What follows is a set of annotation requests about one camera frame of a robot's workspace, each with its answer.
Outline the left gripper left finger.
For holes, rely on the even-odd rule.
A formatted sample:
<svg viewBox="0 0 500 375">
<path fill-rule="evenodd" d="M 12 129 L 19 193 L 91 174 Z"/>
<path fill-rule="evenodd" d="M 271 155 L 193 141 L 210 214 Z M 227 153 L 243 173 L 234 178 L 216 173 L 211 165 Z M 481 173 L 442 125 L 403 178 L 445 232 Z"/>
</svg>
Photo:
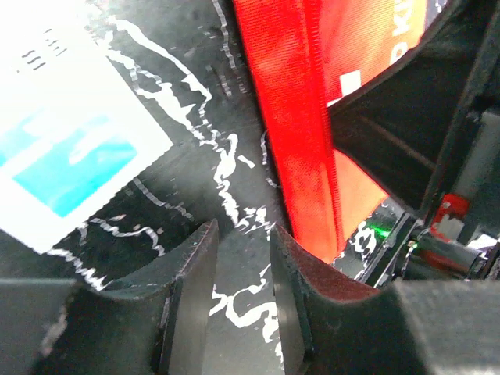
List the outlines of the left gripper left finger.
<svg viewBox="0 0 500 375">
<path fill-rule="evenodd" d="M 74 279 L 1 281 L 4 374 L 199 374 L 218 223 L 93 290 Z"/>
</svg>

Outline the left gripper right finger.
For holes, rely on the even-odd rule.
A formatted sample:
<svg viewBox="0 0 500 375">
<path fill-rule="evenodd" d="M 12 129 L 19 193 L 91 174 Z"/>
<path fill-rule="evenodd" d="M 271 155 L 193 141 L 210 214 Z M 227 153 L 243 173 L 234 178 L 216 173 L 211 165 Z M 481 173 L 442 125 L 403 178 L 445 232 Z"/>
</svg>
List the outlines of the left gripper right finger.
<svg viewBox="0 0 500 375">
<path fill-rule="evenodd" d="M 287 374 L 496 374 L 496 281 L 378 290 L 308 253 L 282 227 L 270 264 Z"/>
</svg>

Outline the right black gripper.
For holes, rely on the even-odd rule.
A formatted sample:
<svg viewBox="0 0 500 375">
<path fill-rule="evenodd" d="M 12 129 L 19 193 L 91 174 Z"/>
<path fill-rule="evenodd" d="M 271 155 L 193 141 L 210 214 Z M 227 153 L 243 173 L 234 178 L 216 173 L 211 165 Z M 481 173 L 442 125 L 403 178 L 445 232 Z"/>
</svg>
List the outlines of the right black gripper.
<svg viewBox="0 0 500 375">
<path fill-rule="evenodd" d="M 499 4 L 450 1 L 419 44 L 330 108 L 336 147 L 400 205 L 432 211 L 499 101 Z M 488 109 L 430 225 L 405 212 L 364 281 L 499 278 L 499 111 Z"/>
</svg>

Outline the red first aid pouch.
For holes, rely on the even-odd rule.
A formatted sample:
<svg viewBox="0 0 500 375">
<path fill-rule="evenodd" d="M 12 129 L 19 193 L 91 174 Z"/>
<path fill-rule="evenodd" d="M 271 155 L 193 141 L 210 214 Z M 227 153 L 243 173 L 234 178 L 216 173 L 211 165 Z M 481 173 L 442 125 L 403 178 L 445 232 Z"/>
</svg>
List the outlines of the red first aid pouch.
<svg viewBox="0 0 500 375">
<path fill-rule="evenodd" d="M 416 46 L 425 1 L 234 4 L 293 235 L 332 262 L 386 193 L 332 138 L 327 108 Z"/>
</svg>

